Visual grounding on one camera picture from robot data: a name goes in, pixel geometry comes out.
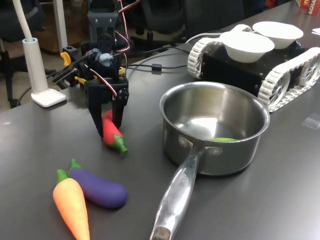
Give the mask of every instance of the green carrot top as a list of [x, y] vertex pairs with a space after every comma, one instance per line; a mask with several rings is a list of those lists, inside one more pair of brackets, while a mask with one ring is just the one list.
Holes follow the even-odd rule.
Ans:
[[56, 184], [58, 185], [58, 184], [61, 183], [63, 180], [65, 180], [65, 179], [67, 179], [67, 178], [69, 178], [69, 177], [68, 177], [68, 175], [67, 175], [67, 173], [66, 173], [65, 170], [63, 170], [63, 169], [58, 169], [58, 170], [56, 171], [56, 178], [58, 179], [58, 182], [56, 183]]

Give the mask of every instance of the yellow bracket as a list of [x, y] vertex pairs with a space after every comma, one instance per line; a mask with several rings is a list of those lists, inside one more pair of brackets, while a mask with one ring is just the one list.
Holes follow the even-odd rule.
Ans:
[[125, 70], [124, 70], [124, 68], [121, 66], [120, 68], [119, 68], [119, 75], [122, 75], [122, 74], [124, 74], [125, 73]]
[[81, 84], [85, 84], [85, 82], [87, 81], [87, 80], [85, 80], [84, 78], [81, 78], [81, 77], [78, 77], [78, 76], [75, 76], [74, 79], [75, 79], [75, 80], [78, 80], [79, 83], [81, 83]]
[[69, 66], [71, 64], [71, 58], [68, 53], [64, 51], [60, 53], [60, 56], [63, 58], [65, 66]]

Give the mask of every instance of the white bowl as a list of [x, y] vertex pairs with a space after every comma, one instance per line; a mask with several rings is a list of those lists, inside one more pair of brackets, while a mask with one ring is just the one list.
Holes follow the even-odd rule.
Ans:
[[229, 57], [241, 63], [253, 63], [275, 44], [267, 37], [246, 31], [229, 31], [221, 36]]
[[294, 40], [304, 35], [304, 32], [296, 26], [275, 21], [261, 21], [254, 24], [252, 28], [271, 39], [274, 42], [275, 49], [285, 49]]

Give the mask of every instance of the table surface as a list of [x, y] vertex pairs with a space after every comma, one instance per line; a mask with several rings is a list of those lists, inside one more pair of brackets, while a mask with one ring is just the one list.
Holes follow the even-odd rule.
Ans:
[[[265, 20], [295, 24], [304, 30], [306, 47], [320, 46], [320, 36], [311, 34], [320, 27], [319, 15], [307, 16], [305, 9], [287, 3], [243, 23]], [[178, 66], [186, 60], [186, 54], [170, 50], [143, 62]], [[77, 87], [66, 91], [66, 104], [43, 109], [30, 103], [0, 115], [2, 240], [73, 239], [52, 198], [56, 169], [67, 169], [72, 158], [128, 189], [121, 209], [87, 203], [91, 239], [149, 239], [177, 169], [162, 152], [159, 100], [168, 89], [194, 79], [186, 69], [128, 70], [128, 79], [130, 97], [120, 128], [126, 158], [102, 142]], [[320, 239], [320, 132], [302, 126], [309, 115], [320, 114], [319, 100], [317, 83], [273, 113], [254, 161], [242, 174], [198, 176], [175, 240]]]

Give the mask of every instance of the metal pot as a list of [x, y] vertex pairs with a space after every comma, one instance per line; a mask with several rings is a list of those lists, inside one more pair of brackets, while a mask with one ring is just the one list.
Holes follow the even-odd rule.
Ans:
[[197, 172], [224, 176], [247, 167], [270, 115], [254, 95], [240, 88], [199, 81], [168, 90], [160, 110], [163, 150], [181, 165], [161, 200], [150, 240], [171, 240], [186, 212]]

